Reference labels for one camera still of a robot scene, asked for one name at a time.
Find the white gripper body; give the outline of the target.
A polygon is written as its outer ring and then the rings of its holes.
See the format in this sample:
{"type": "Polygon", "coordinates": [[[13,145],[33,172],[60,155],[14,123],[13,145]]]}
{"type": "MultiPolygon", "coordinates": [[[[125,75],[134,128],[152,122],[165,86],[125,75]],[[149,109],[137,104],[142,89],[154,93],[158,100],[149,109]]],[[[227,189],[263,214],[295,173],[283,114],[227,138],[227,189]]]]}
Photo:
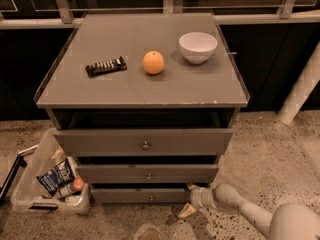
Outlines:
{"type": "Polygon", "coordinates": [[[215,208],[214,189],[196,186],[191,190],[191,204],[196,208],[215,208]]]}

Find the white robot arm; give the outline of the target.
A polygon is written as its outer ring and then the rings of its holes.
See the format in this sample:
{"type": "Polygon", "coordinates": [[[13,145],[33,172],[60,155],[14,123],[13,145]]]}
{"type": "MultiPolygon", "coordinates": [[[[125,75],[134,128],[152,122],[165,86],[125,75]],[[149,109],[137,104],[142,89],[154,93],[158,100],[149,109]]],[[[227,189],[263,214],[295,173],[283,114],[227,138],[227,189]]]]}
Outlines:
{"type": "MultiPolygon", "coordinates": [[[[293,121],[319,81],[320,42],[277,114],[282,123],[293,121]]],[[[219,184],[215,188],[191,184],[189,190],[190,201],[178,214],[181,219],[201,208],[236,211],[267,240],[320,240],[320,216],[306,206],[289,203],[271,213],[245,199],[228,184],[219,184]]]]}

